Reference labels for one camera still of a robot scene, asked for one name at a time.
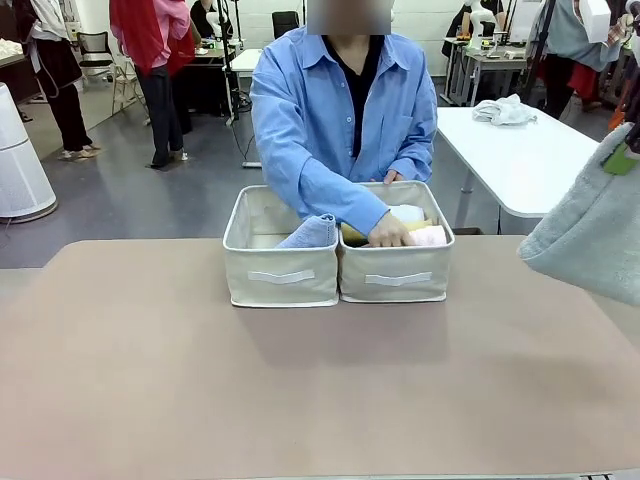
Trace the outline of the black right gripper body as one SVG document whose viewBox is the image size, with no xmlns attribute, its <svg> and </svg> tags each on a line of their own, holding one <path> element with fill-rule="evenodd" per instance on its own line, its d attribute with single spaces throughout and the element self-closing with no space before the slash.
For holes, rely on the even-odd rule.
<svg viewBox="0 0 640 480">
<path fill-rule="evenodd" d="M 627 93 L 624 96 L 624 121 L 631 123 L 632 128 L 626 135 L 626 143 L 632 151 L 639 150 L 639 45 L 632 45 L 634 68 L 630 74 Z"/>
</svg>

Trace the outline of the person's right hand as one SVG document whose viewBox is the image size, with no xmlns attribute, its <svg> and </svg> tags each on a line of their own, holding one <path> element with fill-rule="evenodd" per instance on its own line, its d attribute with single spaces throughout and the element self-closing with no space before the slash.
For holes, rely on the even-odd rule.
<svg viewBox="0 0 640 480">
<path fill-rule="evenodd" d="M 388 211 L 368 234 L 368 244 L 372 248 L 395 248 L 413 246 L 414 241 L 406 226 Z"/>
</svg>

